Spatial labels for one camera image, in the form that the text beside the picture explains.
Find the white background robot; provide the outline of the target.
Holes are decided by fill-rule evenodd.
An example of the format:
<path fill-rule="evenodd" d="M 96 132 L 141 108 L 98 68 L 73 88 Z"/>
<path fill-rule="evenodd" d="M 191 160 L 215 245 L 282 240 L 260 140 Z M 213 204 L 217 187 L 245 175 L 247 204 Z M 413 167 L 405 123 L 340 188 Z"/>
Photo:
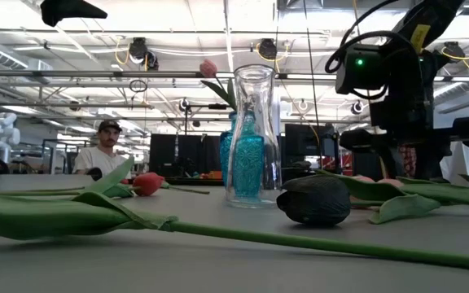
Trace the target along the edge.
<path fill-rule="evenodd" d="M 8 163 L 11 148 L 20 143 L 20 131 L 14 126 L 17 115 L 10 112 L 0 113 L 0 159 Z"/>

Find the clear glass vase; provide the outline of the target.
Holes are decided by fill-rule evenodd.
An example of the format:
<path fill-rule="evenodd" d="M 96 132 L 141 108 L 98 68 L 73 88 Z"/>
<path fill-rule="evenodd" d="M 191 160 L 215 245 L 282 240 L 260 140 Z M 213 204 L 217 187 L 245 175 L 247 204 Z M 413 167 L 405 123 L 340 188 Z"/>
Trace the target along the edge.
<path fill-rule="evenodd" d="M 237 118 L 232 132 L 226 202 L 237 208 L 272 208 L 282 185 L 281 151 L 274 131 L 275 71 L 250 64 L 234 72 Z"/>

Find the red patterned tapestry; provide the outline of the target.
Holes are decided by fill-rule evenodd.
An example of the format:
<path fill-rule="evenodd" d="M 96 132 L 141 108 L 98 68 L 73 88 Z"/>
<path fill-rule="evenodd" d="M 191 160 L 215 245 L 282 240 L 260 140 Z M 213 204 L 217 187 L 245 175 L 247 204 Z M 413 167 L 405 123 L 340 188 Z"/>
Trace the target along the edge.
<path fill-rule="evenodd" d="M 413 147 L 407 146 L 400 146 L 398 150 L 401 155 L 405 176 L 413 178 L 417 162 L 416 150 Z"/>

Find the black computer monitor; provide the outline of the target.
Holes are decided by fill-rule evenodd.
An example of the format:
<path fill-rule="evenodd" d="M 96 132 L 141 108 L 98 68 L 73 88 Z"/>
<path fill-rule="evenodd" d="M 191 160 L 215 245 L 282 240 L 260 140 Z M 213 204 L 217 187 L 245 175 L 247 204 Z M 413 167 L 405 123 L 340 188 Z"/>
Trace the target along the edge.
<path fill-rule="evenodd" d="M 336 142 L 333 125 L 285 125 L 285 153 L 295 156 L 335 157 Z"/>

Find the white hanging sheet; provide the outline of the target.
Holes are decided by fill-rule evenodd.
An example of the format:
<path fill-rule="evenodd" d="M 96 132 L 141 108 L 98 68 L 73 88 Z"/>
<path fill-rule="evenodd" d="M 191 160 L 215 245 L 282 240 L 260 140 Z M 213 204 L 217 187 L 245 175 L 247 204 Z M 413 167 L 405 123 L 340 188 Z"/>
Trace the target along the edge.
<path fill-rule="evenodd" d="M 443 178 L 454 185 L 469 186 L 461 177 L 461 174 L 469 175 L 469 147 L 462 142 L 452 142 L 450 150 L 452 155 L 445 156 L 440 162 Z"/>

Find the narrow black partition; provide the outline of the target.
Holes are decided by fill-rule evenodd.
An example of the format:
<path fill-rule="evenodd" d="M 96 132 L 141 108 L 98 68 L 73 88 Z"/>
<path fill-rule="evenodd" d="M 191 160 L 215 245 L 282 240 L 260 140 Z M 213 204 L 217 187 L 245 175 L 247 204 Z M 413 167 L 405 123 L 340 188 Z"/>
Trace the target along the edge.
<path fill-rule="evenodd" d="M 380 158 L 375 153 L 353 153 L 353 175 L 378 181 L 383 179 Z"/>

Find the black boom stand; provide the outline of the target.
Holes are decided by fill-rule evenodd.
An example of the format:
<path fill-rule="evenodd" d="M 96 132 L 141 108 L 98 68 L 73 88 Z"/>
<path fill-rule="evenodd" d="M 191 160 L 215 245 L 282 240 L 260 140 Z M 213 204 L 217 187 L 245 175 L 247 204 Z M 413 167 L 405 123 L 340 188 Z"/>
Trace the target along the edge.
<path fill-rule="evenodd" d="M 207 104 L 207 105 L 189 104 L 189 106 L 191 107 L 191 109 L 193 109 L 193 108 L 201 109 L 201 108 L 206 107 L 207 109 L 211 109 L 211 110 L 226 110 L 228 108 L 227 104 L 220 104 L 220 103 L 211 103 L 211 104 Z M 189 115 L 190 115 L 190 113 L 185 113 L 185 121 L 184 121 L 185 130 L 184 130 L 184 134 L 188 133 L 188 125 L 189 125 L 189 120 L 190 120 Z"/>

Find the teal glass vase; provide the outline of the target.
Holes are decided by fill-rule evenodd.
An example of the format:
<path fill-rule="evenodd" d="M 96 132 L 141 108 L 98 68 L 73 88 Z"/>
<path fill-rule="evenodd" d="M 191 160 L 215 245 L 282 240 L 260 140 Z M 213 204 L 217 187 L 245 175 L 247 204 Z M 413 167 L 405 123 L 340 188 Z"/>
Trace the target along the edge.
<path fill-rule="evenodd" d="M 230 145 L 237 124 L 237 113 L 229 114 L 231 129 L 220 136 L 220 161 L 224 186 L 228 184 Z M 256 133 L 254 112 L 243 118 L 242 137 L 235 147 L 239 157 L 234 158 L 232 186 L 238 199 L 256 201 L 261 186 L 264 138 Z"/>

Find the wide black partition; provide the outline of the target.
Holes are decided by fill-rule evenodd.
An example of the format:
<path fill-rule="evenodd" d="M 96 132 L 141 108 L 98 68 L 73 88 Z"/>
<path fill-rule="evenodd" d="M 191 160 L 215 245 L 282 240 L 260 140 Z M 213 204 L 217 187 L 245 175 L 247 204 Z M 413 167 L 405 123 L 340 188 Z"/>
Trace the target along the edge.
<path fill-rule="evenodd" d="M 220 170 L 219 136 L 152 134 L 150 172 L 164 177 L 193 177 Z"/>

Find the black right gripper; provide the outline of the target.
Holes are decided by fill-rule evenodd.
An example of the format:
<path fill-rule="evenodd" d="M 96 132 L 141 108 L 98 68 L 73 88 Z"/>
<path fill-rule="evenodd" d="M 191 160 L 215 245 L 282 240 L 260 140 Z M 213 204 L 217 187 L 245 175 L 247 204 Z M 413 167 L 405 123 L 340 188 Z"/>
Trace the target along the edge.
<path fill-rule="evenodd" d="M 395 57 L 388 65 L 388 94 L 370 107 L 371 124 L 387 133 L 345 131 L 340 135 L 340 146 L 352 152 L 377 154 L 386 174 L 395 178 L 402 175 L 402 158 L 390 135 L 418 138 L 415 178 L 427 180 L 442 174 L 437 169 L 443 158 L 452 155 L 451 143 L 462 142 L 469 147 L 469 117 L 455 119 L 451 128 L 433 129 L 433 82 L 449 61 L 449 57 L 436 50 L 425 50 L 418 58 Z"/>

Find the person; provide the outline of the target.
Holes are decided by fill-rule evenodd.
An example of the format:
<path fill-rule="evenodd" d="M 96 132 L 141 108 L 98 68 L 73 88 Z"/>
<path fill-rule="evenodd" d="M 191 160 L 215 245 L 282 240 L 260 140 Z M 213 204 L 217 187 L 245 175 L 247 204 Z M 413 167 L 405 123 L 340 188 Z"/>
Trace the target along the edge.
<path fill-rule="evenodd" d="M 83 148 L 74 160 L 72 172 L 75 174 L 87 174 L 91 169 L 98 168 L 102 175 L 106 176 L 122 165 L 126 158 L 114 151 L 122 128 L 115 120 L 104 120 L 100 123 L 97 138 L 97 146 Z"/>

